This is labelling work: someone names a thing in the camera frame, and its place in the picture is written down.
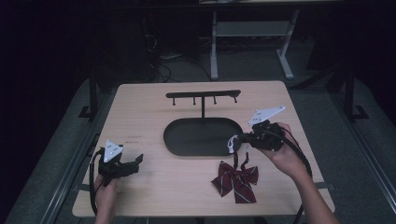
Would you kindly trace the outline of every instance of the cable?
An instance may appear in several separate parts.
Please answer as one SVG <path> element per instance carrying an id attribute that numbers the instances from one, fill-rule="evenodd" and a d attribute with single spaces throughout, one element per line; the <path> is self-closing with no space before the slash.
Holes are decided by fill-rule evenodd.
<path id="1" fill-rule="evenodd" d="M 93 172 L 94 172 L 94 167 L 95 167 L 95 160 L 98 155 L 104 155 L 104 150 L 99 149 L 98 151 L 96 151 L 96 153 L 93 155 L 91 163 L 90 163 L 90 199 L 91 199 L 92 211 L 95 213 L 95 215 L 97 214 L 97 207 L 96 207 L 96 201 L 95 201 L 96 191 L 103 184 L 103 182 L 102 182 L 101 185 L 97 189 L 95 189 L 94 182 L 93 182 Z"/>
<path id="2" fill-rule="evenodd" d="M 172 61 L 172 62 L 166 62 L 166 63 L 194 63 L 194 64 L 198 65 L 199 67 L 201 67 L 202 70 L 205 72 L 205 74 L 206 74 L 207 78 L 209 79 L 209 81 L 212 81 L 212 79 L 210 78 L 210 75 L 209 75 L 209 73 L 207 73 L 206 69 L 203 66 L 201 66 L 199 63 L 197 63 L 197 62 L 194 62 L 194 61 L 191 61 L 191 60 L 183 60 L 183 61 Z"/>
<path id="3" fill-rule="evenodd" d="M 163 64 L 161 64 L 161 63 L 159 63 L 158 66 L 162 66 L 162 67 L 164 67 L 166 70 L 168 70 L 169 75 L 166 77 L 166 76 L 163 75 L 163 74 L 160 72 L 160 70 L 157 68 L 157 69 L 156 69 L 156 72 L 157 72 L 157 74 L 158 74 L 157 83 L 160 82 L 160 78 L 163 80 L 163 83 L 167 82 L 168 80 L 173 80 L 173 81 L 175 81 L 175 82 L 180 82 L 179 80 L 176 80 L 176 79 L 174 79 L 174 78 L 171 78 L 172 71 L 171 71 L 171 69 L 170 69 L 168 66 L 163 65 Z"/>
<path id="4" fill-rule="evenodd" d="M 145 35 L 145 37 L 150 37 L 154 40 L 154 46 L 152 46 L 151 49 L 147 49 L 149 52 L 154 51 L 154 49 L 157 47 L 158 44 L 157 38 L 154 35 Z"/>
<path id="5" fill-rule="evenodd" d="M 298 210 L 298 212 L 296 214 L 296 217 L 294 218 L 293 224 L 297 224 L 300 221 L 300 218 L 301 218 L 301 215 L 303 214 L 303 211 L 304 211 L 304 207 L 301 204 L 300 208 L 299 208 L 299 210 Z"/>

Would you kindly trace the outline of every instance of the handheld controller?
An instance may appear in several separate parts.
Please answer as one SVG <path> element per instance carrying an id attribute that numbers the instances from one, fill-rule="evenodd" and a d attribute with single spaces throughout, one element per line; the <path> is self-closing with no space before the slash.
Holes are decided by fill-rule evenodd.
<path id="1" fill-rule="evenodd" d="M 95 202 L 97 189 L 95 189 L 93 185 L 93 171 L 96 156 L 101 155 L 98 169 L 99 175 L 104 177 L 101 186 L 106 187 L 114 178 L 121 178 L 139 172 L 139 164 L 143 161 L 143 154 L 138 156 L 134 161 L 122 163 L 120 162 L 122 151 L 122 145 L 115 145 L 107 141 L 106 148 L 101 147 L 92 158 L 90 164 L 90 196 L 92 210 L 95 214 L 97 213 Z"/>
<path id="2" fill-rule="evenodd" d="M 278 151 L 282 148 L 282 138 L 285 133 L 277 123 L 270 123 L 267 119 L 261 123 L 254 124 L 251 128 L 253 132 L 238 135 L 238 139 L 242 143 L 249 143 L 252 147 L 273 151 Z"/>
<path id="3" fill-rule="evenodd" d="M 102 160 L 103 156 L 99 160 L 98 172 L 99 175 L 104 177 L 103 186 L 107 186 L 114 178 L 125 177 L 139 172 L 139 164 L 143 161 L 143 154 L 138 156 L 134 161 L 125 163 L 120 162 L 121 155 L 122 153 L 118 154 L 108 162 Z"/>

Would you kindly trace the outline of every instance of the hand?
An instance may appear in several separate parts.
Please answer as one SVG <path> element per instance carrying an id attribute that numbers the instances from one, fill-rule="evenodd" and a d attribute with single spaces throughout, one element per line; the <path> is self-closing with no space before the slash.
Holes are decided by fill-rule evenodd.
<path id="1" fill-rule="evenodd" d="M 291 133 L 290 126 L 288 124 L 278 123 L 278 125 Z M 297 145 L 288 132 L 285 132 L 285 137 L 288 138 L 294 145 Z M 291 147 L 289 147 L 289 145 L 286 143 L 284 143 L 282 148 L 278 151 L 259 148 L 258 150 L 267 156 L 278 170 L 283 172 L 285 175 L 290 176 L 292 179 L 300 175 L 307 174 L 303 162 L 293 151 L 293 149 L 291 149 Z"/>
<path id="2" fill-rule="evenodd" d="M 104 187 L 102 185 L 104 178 L 98 175 L 95 180 L 96 191 L 96 206 L 98 209 L 95 223 L 111 223 L 113 217 L 116 215 L 115 202 L 117 199 L 117 185 L 119 178 L 112 179 L 111 182 Z"/>

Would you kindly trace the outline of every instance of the wooden tabletop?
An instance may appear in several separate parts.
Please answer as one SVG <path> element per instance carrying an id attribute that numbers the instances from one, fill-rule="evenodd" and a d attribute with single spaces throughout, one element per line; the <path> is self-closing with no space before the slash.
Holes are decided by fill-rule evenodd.
<path id="1" fill-rule="evenodd" d="M 200 82 L 166 84 L 128 84 L 118 89 L 109 111 L 96 150 L 106 140 L 124 145 L 121 162 L 134 161 L 144 154 L 139 173 L 124 177 L 119 182 L 117 215 L 127 217 L 220 217 L 295 215 L 301 199 L 291 179 L 255 148 L 249 148 L 248 167 L 258 166 L 259 181 L 252 186 L 257 202 L 234 202 L 233 192 L 224 197 L 211 181 L 218 175 L 220 161 L 233 164 L 232 156 L 179 157 L 169 152 L 163 141 L 163 131 L 175 119 L 200 118 L 200 101 L 181 98 L 173 105 L 165 97 L 178 91 L 240 90 L 236 98 L 218 97 L 214 105 L 206 101 L 207 118 L 228 118 L 237 122 L 245 133 L 251 131 L 248 120 L 256 109 L 284 105 L 286 109 L 270 119 L 288 123 L 308 158 L 315 182 L 323 177 L 304 134 L 288 91 L 280 81 Z M 238 151 L 240 161 L 245 159 L 243 147 Z M 88 184 L 88 171 L 83 184 Z M 320 189 L 326 203 L 334 210 L 327 189 Z M 80 190 L 73 207 L 77 217 L 93 217 L 88 191 Z"/>

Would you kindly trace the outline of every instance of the black cable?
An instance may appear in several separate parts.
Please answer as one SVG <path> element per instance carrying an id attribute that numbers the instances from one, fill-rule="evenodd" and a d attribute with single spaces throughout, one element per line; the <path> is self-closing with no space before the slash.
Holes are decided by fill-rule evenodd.
<path id="1" fill-rule="evenodd" d="M 297 224 L 300 221 L 301 216 L 303 215 L 304 207 L 301 204 L 300 209 L 298 210 L 296 217 L 294 218 L 293 224 Z"/>
<path id="2" fill-rule="evenodd" d="M 199 63 L 195 62 L 195 61 L 182 60 L 182 61 L 172 61 L 172 62 L 166 62 L 166 63 L 194 63 L 194 64 L 198 65 L 199 67 L 201 67 L 202 70 L 205 72 L 207 78 L 209 78 L 209 81 L 212 81 L 212 78 L 210 77 L 209 73 L 207 73 L 206 69 L 203 66 L 201 66 Z"/>
<path id="3" fill-rule="evenodd" d="M 103 182 L 105 182 L 105 181 L 100 182 L 100 185 L 96 188 L 96 190 L 95 190 L 95 195 L 96 195 L 96 193 L 98 192 L 99 188 L 102 187 Z"/>
<path id="4" fill-rule="evenodd" d="M 157 72 L 160 75 L 160 77 L 163 79 L 163 83 L 167 82 L 169 79 L 172 79 L 172 71 L 168 66 L 165 66 L 161 63 L 158 64 L 158 66 L 162 66 L 163 68 L 165 68 L 166 70 L 168 70 L 169 75 L 166 77 L 166 79 L 163 79 L 164 75 L 159 71 L 159 69 L 157 68 Z"/>
<path id="5" fill-rule="evenodd" d="M 104 150 L 103 149 L 99 149 L 92 157 L 91 163 L 90 163 L 90 199 L 91 199 L 91 207 L 92 207 L 92 211 L 95 213 L 95 215 L 97 214 L 97 207 L 96 207 L 96 191 L 97 189 L 95 189 L 94 186 L 94 182 L 93 182 L 93 173 L 94 173 L 94 167 L 95 167 L 95 160 L 96 157 L 98 155 L 103 155 L 104 154 Z"/>

